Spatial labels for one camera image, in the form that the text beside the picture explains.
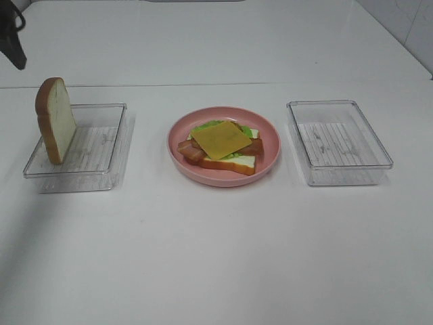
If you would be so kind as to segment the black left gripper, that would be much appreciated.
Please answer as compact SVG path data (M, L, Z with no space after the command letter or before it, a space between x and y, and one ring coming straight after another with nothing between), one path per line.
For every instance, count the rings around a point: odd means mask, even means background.
M16 17L16 6L11 1L1 1L1 52L18 70L24 70L27 59L18 38Z

